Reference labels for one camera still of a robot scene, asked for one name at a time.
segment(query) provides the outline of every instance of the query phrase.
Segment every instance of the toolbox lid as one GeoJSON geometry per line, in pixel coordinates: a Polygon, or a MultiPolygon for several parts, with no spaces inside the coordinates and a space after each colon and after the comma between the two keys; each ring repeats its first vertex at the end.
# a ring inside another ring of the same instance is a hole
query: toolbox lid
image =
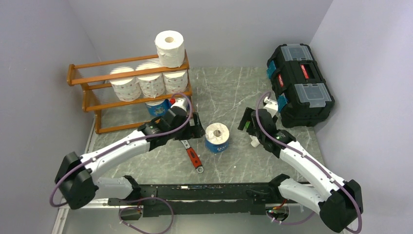
{"type": "Polygon", "coordinates": [[[295,84],[294,85],[301,103],[309,102],[310,108],[325,107],[326,101],[331,101],[324,83],[295,84]]]}
{"type": "Polygon", "coordinates": [[[307,46],[300,44],[287,44],[281,47],[282,55],[284,55],[285,61],[301,61],[301,60],[313,60],[307,46]]]}

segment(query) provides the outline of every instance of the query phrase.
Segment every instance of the red tool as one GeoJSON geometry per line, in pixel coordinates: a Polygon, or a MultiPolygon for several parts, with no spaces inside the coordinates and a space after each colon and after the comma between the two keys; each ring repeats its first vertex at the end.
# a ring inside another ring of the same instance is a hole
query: red tool
{"type": "Polygon", "coordinates": [[[189,142],[187,140],[181,140],[181,142],[184,144],[185,149],[187,150],[188,156],[191,159],[191,162],[194,165],[196,171],[198,173],[204,172],[204,167],[202,166],[202,163],[199,160],[198,155],[196,154],[195,150],[191,147],[189,142]]]}

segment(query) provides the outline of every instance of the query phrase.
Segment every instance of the red label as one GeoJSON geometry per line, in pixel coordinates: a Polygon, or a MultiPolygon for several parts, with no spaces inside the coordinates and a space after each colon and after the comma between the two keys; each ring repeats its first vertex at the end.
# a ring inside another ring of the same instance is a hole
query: red label
{"type": "Polygon", "coordinates": [[[284,87],[284,82],[281,79],[281,74],[278,74],[278,81],[280,82],[281,88],[284,87]]]}
{"type": "Polygon", "coordinates": [[[302,70],[302,72],[304,73],[304,77],[305,77],[305,79],[309,79],[308,74],[307,74],[307,71],[305,70],[304,65],[300,65],[300,66],[301,66],[301,70],[302,70]]]}

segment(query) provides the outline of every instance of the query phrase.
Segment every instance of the gray marble table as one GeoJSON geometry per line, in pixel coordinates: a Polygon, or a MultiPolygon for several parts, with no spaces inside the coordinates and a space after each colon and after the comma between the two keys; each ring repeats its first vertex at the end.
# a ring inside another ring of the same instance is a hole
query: gray marble table
{"type": "MultiPolygon", "coordinates": [[[[284,173],[297,181],[305,181],[294,168],[265,151],[262,146],[253,148],[248,134],[237,129],[245,108],[255,108],[259,96],[271,89],[264,68],[192,68],[189,77],[194,109],[199,113],[203,127],[215,122],[225,124],[230,131],[229,148],[214,154],[205,148],[203,138],[189,140],[205,169],[199,174],[183,144],[171,140],[166,146],[138,155],[109,170],[105,177],[131,175],[140,184],[237,183],[268,182],[284,173]]],[[[102,124],[110,125],[138,117],[151,119],[145,106],[129,105],[123,109],[108,110],[103,114],[102,124]]],[[[277,127],[283,128],[281,121],[277,122],[277,127]]],[[[96,137],[93,150],[101,149],[132,131],[100,134],[96,137]]],[[[313,128],[295,127],[288,131],[323,163],[313,128]]]]}

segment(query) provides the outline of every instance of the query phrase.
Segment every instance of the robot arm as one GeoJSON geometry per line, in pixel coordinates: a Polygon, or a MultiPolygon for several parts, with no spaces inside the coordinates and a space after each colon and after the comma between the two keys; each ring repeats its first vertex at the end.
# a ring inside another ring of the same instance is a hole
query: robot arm
{"type": "Polygon", "coordinates": [[[188,123],[173,134],[136,140],[144,136],[165,133],[178,128],[187,119],[187,105],[188,101],[185,98],[180,98],[164,116],[154,118],[125,138],[95,152],[81,156],[77,156],[74,152],[66,155],[55,178],[56,184],[74,167],[86,161],[92,161],[73,172],[59,186],[70,208],[81,208],[91,200],[98,198],[139,198],[139,186],[131,176],[122,178],[102,178],[102,176],[110,168],[134,156],[165,145],[170,139],[187,140],[202,137],[205,131],[199,121],[198,114],[192,113],[193,126],[188,123]]]}
{"type": "Polygon", "coordinates": [[[264,108],[258,110],[258,116],[255,110],[246,108],[238,129],[246,128],[254,147],[257,145],[255,141],[258,141],[265,150],[294,167],[314,187],[302,185],[289,176],[281,174],[269,182],[272,194],[308,207],[319,214],[330,229],[341,232],[357,218],[357,213],[349,197],[339,186],[351,194],[362,212],[360,185],[354,180],[347,182],[328,170],[313,158],[289,132],[278,130],[275,125],[278,119],[275,116],[278,109],[276,101],[266,98],[264,105],[264,108]],[[287,147],[268,138],[260,129],[257,118],[270,136],[287,147]]]}

